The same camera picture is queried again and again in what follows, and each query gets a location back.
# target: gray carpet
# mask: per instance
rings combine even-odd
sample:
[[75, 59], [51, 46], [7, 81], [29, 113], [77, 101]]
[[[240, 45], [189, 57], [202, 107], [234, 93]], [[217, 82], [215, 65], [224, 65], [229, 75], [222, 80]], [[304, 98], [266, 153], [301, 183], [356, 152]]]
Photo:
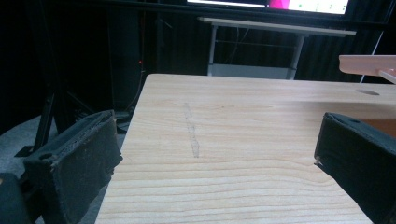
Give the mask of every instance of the gray carpet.
[[[16, 158], [14, 155], [25, 146], [32, 146], [35, 143], [35, 135], [37, 132], [40, 117], [28, 120], [20, 124], [8, 132], [0, 135], [0, 173], [13, 173], [21, 176], [23, 173], [23, 158]], [[49, 133], [49, 140], [57, 135], [55, 122]], [[120, 147], [122, 146], [124, 134], [119, 134]], [[99, 195], [92, 201], [91, 206], [85, 217], [80, 221], [83, 224], [94, 223], [102, 204], [103, 197], [106, 192], [106, 186], [102, 188]]]

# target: monitor screen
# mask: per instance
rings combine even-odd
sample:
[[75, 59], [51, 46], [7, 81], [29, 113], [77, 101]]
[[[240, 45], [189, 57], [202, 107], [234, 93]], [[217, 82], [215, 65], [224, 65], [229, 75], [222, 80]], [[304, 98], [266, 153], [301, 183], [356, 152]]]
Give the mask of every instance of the monitor screen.
[[255, 7], [344, 15], [348, 0], [187, 0], [225, 7]]

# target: black cable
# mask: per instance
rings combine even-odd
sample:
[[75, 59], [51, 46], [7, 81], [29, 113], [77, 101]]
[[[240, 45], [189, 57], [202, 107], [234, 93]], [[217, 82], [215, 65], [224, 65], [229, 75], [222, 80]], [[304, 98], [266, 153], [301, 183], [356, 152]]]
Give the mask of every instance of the black cable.
[[124, 111], [129, 112], [132, 105], [140, 95], [141, 87], [142, 87], [142, 79], [143, 79], [143, 74], [146, 72], [144, 69], [144, 61], [145, 61], [145, 31], [146, 31], [146, 11], [143, 12], [143, 20], [141, 22], [141, 60], [140, 60], [140, 78], [139, 78], [139, 85], [137, 86], [136, 90], [136, 95], [134, 96], [134, 99], [131, 101], [131, 103], [128, 104], [128, 106], [124, 109]]
[[228, 61], [230, 61], [230, 64], [233, 63], [233, 58], [235, 56], [236, 51], [238, 50], [238, 45], [241, 44], [245, 40], [249, 30], [250, 29], [247, 29], [245, 31], [245, 34], [242, 37], [242, 39], [239, 40], [239, 28], [238, 27], [236, 28], [237, 34], [236, 34], [235, 46], [233, 47], [233, 52], [231, 52], [230, 56], [226, 59], [226, 61], [224, 63], [227, 63]]

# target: light wood surface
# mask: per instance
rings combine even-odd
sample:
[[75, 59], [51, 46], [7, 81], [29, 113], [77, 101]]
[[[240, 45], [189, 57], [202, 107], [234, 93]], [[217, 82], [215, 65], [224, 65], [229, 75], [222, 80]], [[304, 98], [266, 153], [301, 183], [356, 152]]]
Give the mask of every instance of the light wood surface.
[[345, 73], [380, 76], [396, 83], [396, 55], [340, 55], [340, 70]]
[[394, 132], [395, 88], [150, 75], [97, 223], [371, 223], [314, 150], [325, 112]]

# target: table leg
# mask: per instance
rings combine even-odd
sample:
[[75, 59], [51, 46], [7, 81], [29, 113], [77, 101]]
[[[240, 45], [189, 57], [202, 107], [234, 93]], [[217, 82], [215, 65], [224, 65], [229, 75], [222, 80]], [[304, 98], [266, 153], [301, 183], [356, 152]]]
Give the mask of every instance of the table leg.
[[212, 66], [213, 66], [213, 58], [215, 56], [215, 45], [216, 45], [216, 32], [218, 30], [218, 26], [214, 25], [212, 27], [212, 39], [210, 41], [210, 51], [209, 51], [209, 63], [207, 65], [207, 75], [212, 77]]
[[294, 48], [293, 58], [291, 59], [291, 64], [286, 79], [293, 80], [296, 75], [297, 65], [300, 59], [301, 50], [303, 49], [304, 40], [305, 40], [305, 35], [297, 35], [297, 41], [296, 41], [297, 44], [296, 47]]

